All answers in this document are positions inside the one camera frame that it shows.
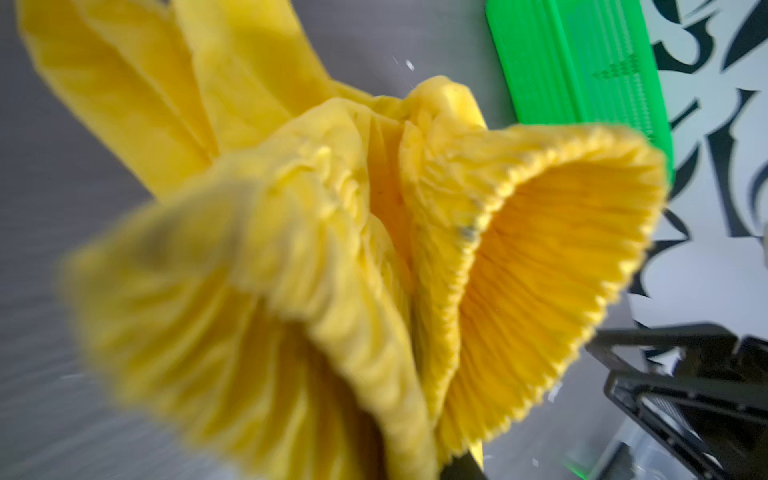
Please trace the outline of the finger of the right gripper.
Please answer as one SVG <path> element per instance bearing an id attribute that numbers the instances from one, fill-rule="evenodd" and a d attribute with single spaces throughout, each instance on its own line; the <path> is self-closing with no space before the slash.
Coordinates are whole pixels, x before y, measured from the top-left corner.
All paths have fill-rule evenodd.
<path id="1" fill-rule="evenodd" d="M 697 479 L 767 477 L 767 386 L 613 371 L 604 393 Z"/>
<path id="2" fill-rule="evenodd" d="M 601 329 L 586 351 L 611 372 L 650 374 L 646 354 L 678 353 L 674 375 L 734 375 L 738 337 L 714 323 L 660 328 Z"/>

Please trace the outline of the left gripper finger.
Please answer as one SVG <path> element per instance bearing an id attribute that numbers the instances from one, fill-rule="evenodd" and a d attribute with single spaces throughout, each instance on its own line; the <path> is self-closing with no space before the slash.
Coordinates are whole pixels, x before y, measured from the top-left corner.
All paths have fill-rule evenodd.
<path id="1" fill-rule="evenodd" d="M 474 457 L 466 453 L 442 469 L 440 480 L 487 480 L 487 477 Z"/>

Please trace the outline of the yellow shorts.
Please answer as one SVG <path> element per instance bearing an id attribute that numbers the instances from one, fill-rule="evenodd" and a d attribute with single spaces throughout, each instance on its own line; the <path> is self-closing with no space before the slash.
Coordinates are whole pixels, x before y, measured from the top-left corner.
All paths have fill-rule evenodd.
<path id="1" fill-rule="evenodd" d="M 526 417 L 642 265 L 664 154 L 332 79 L 287 1 L 20 1 L 53 93 L 152 193 L 65 261 L 116 396 L 264 479 L 435 479 Z"/>

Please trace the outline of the green plastic basket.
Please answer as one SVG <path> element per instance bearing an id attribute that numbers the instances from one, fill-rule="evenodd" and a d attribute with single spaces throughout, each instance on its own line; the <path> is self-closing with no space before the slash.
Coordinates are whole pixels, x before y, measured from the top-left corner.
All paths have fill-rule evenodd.
<path id="1" fill-rule="evenodd" d="M 495 0 L 485 13 L 520 123 L 629 126 L 666 155 L 667 176 L 675 178 L 640 2 Z"/>

